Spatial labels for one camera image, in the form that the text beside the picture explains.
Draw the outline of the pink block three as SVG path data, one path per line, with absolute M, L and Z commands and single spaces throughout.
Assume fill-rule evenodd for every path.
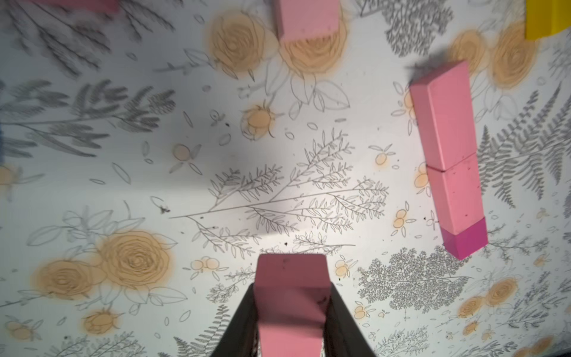
M 477 155 L 447 171 L 427 168 L 437 217 L 442 228 L 458 235 L 484 218 Z

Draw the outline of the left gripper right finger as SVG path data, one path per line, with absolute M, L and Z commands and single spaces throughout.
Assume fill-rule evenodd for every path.
M 327 357 L 375 357 L 335 285 L 324 326 L 324 353 Z

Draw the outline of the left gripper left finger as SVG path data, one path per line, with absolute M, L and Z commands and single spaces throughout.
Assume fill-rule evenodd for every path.
M 211 357 L 257 356 L 259 344 L 257 321 L 254 284 L 251 284 Z

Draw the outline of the pink block two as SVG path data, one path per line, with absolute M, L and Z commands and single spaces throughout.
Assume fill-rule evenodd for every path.
M 261 254 L 254 280 L 261 354 L 321 355 L 331 286 L 322 254 Z

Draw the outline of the pink block five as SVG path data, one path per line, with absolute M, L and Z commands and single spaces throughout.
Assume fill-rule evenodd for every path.
M 429 167 L 446 171 L 477 151 L 466 61 L 449 62 L 410 85 Z

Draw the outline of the magenta small cube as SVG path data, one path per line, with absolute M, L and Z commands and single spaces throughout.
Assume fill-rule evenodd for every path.
M 464 260 L 489 244 L 486 219 L 482 218 L 459 234 L 441 229 L 445 249 L 458 260 Z

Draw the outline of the small yellow cube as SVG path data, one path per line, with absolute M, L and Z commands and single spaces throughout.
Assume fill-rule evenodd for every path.
M 538 40 L 570 27 L 570 0 L 527 0 L 526 39 Z

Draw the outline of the pink block one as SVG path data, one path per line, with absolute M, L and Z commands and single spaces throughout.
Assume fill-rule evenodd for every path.
M 112 14 L 119 10 L 118 0 L 41 0 L 41 4 Z

